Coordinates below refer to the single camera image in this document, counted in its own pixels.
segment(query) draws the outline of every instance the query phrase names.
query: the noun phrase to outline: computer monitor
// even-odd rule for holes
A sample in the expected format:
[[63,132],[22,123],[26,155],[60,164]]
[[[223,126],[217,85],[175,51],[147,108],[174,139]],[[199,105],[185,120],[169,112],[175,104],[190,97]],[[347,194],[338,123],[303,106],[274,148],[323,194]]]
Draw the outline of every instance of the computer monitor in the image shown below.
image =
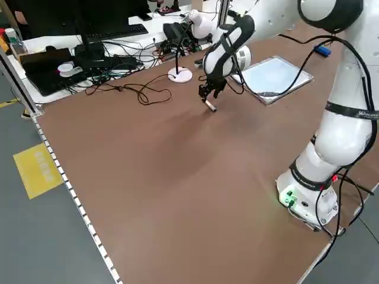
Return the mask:
[[134,0],[18,1],[33,37],[81,35],[82,44],[75,47],[74,62],[84,69],[120,65],[118,57],[105,58],[102,42],[90,44],[88,35],[121,31],[128,26],[129,16],[141,9]]
[[33,37],[81,34],[78,15],[88,34],[122,30],[129,17],[146,11],[147,0],[17,0]]

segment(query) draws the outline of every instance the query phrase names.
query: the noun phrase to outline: gray floor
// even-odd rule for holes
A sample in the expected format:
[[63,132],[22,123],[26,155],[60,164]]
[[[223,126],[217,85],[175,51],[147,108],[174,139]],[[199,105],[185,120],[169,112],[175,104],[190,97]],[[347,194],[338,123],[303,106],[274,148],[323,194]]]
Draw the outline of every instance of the gray floor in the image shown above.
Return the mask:
[[[2,76],[0,89],[0,102],[13,98]],[[41,140],[32,123],[20,119],[22,110],[19,104],[0,109],[0,283],[113,284],[67,189],[28,199],[12,155]],[[375,196],[362,219],[377,237],[378,212]],[[303,283],[379,283],[379,245],[357,221]]]
[[12,155],[41,140],[22,110],[0,108],[0,283],[114,284],[64,185],[29,200]]

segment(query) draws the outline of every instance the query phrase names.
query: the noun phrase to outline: wooden tabletop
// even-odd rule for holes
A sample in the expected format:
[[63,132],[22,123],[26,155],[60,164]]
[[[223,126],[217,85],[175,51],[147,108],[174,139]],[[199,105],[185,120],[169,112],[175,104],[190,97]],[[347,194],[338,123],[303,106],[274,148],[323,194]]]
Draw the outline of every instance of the wooden tabletop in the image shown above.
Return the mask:
[[[317,33],[300,24],[290,34],[305,40]],[[251,48],[254,62],[279,55],[300,66],[312,44],[273,38]],[[203,72],[194,60],[201,53],[180,60],[194,72],[189,83],[162,77],[151,84],[171,90],[167,103],[143,106],[132,91],[99,91],[46,106],[38,123],[124,283],[299,280],[328,238],[289,216],[275,179],[317,130],[340,58],[341,47],[331,49],[330,58],[309,61],[313,83],[271,106],[227,87],[211,113],[198,97]],[[173,65],[112,84],[144,84]],[[379,176],[377,148],[351,173],[369,188]],[[358,204],[344,186],[347,219]]]

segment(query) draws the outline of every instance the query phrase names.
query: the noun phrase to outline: white round base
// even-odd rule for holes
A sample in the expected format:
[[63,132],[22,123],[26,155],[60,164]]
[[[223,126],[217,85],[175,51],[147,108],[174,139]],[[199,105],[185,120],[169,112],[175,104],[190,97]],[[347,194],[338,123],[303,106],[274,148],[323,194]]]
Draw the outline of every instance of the white round base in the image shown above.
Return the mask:
[[176,83],[187,83],[192,79],[192,72],[183,67],[179,67],[179,74],[176,74],[176,68],[170,69],[168,72],[168,78]]

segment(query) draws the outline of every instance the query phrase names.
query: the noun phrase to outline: desk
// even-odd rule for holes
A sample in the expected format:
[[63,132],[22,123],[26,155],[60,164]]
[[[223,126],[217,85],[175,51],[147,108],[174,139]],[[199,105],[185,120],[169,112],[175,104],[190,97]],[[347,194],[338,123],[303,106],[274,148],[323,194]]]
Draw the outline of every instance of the desk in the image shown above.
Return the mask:
[[[209,0],[205,2],[204,11],[216,12],[216,3],[217,3],[216,0]],[[246,0],[236,0],[233,2],[233,9],[241,14],[245,13],[245,11],[249,9],[249,7],[250,7],[250,4]],[[155,42],[160,43],[166,40],[166,36],[163,32],[163,24],[182,21],[182,18],[179,17],[178,15],[190,12],[190,10],[191,10],[191,5],[185,5],[181,7],[180,12],[169,14],[164,17],[159,15],[158,13],[150,13],[150,16],[153,17],[153,20],[146,21],[146,22],[142,21],[138,17],[131,17],[129,19],[130,24],[143,24],[149,33],[144,34],[144,35],[137,35],[134,37],[119,38],[118,40],[128,41],[128,43],[121,42],[123,44],[130,46],[129,48],[126,48],[126,50],[123,50],[121,47],[118,47],[112,44],[106,44],[105,46],[111,54],[126,55],[126,52],[130,54],[134,54],[136,51],[133,48],[146,47],[152,44],[153,38],[155,39]],[[203,13],[203,14],[205,17],[208,17],[210,19],[214,18],[213,23],[215,26],[217,25],[218,16],[216,14],[207,14],[207,13]],[[229,17],[228,22],[231,23],[233,22],[233,20]],[[81,38],[79,35],[67,35],[67,36],[60,36],[60,37],[40,37],[40,38],[31,39],[31,40],[26,40],[24,43],[30,53],[37,53],[37,52],[44,51],[46,46],[55,46],[55,48],[57,49],[62,49],[62,48],[67,47],[73,51],[73,48],[81,43]],[[151,49],[144,51],[143,55],[152,55],[152,51],[154,50],[155,50],[155,47],[152,47]],[[25,84],[26,89],[29,91],[31,98],[35,103],[46,104],[46,103],[53,102],[58,99],[62,99],[71,95],[69,91],[62,90],[54,94],[51,94],[50,96],[42,96],[41,93],[26,78],[24,69],[22,68],[20,63],[15,59],[15,57],[9,56],[8,58],[11,61],[12,65],[14,66],[19,77],[23,80],[23,83]],[[81,82],[80,85],[91,86],[91,83],[89,81],[86,81],[86,82]]]
[[[300,24],[301,39],[322,31]],[[300,65],[312,45],[284,38],[251,45],[257,61],[277,54]],[[338,53],[311,58],[315,81],[273,105],[229,88],[212,114],[198,97],[201,70],[182,57],[194,79],[154,83],[173,93],[165,104],[141,106],[136,94],[83,92],[46,106],[37,118],[124,283],[296,283],[328,242],[277,201],[275,179],[305,148],[319,125]],[[113,84],[146,83],[173,63]],[[147,93],[162,99],[164,94]],[[372,188],[378,144],[352,178]],[[358,206],[343,190],[345,222]]]

